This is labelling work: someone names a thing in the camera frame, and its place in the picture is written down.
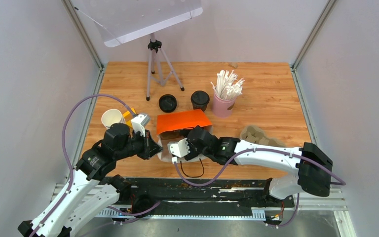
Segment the orange paper bag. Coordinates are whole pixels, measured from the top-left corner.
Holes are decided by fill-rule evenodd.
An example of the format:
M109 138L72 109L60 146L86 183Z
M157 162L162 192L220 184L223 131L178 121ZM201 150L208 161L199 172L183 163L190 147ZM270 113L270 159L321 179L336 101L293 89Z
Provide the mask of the orange paper bag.
M196 126L200 126L210 133L213 132L213 123L201 109L158 115L156 120L157 143L163 148L163 151L157 154L158 159L161 162L171 162L174 156L169 151L169 143L183 148L183 145L179 145L179 143L183 144L180 140L186 138L188 133ZM197 153L192 147L190 150L183 157L175 157L178 159L180 171L187 178L201 178L205 174L202 161L206 157ZM200 175L188 175L185 173L182 164L192 162L201 164L202 173Z

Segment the black paper coffee cup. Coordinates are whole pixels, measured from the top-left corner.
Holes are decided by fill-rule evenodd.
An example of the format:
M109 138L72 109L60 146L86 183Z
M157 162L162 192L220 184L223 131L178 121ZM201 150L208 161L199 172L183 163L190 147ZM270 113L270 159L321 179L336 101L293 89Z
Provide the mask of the black paper coffee cup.
M208 104L209 104L208 102L202 103L202 104L192 103L192 108L194 110L201 109L204 112L204 111L206 111Z

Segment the black cup lid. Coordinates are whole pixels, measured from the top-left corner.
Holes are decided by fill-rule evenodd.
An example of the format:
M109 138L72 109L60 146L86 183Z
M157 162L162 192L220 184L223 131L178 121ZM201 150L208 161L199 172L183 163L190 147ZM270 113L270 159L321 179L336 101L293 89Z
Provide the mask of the black cup lid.
M202 90L198 90L198 91L195 91L191 97L190 97L190 100L191 102L194 104L194 105L205 105L205 104L208 104L209 101L210 101L210 97L208 95L207 92L205 91L202 91Z

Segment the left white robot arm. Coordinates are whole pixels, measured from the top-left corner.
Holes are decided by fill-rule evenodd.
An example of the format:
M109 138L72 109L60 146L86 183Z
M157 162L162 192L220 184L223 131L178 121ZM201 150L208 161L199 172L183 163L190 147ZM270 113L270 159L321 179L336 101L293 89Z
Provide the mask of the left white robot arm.
M148 130L130 132L126 124L113 124L102 140L83 153L73 171L73 182L66 184L38 217L23 221L18 231L24 237L74 237L101 210L115 202L130 201L131 184L120 175L86 202L82 201L115 168L118 160L134 155L150 159L162 150Z

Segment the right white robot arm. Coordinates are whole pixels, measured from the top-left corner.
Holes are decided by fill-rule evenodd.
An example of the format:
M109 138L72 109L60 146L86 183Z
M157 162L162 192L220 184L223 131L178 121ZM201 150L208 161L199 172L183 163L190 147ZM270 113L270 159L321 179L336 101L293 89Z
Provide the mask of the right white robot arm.
M177 144L169 144L168 149L173 162L203 155L223 166L257 165L287 172L284 177L267 180L262 199L268 206L300 192L318 197L330 194L333 162L313 143L293 148L258 145L233 137L217 138L197 126Z

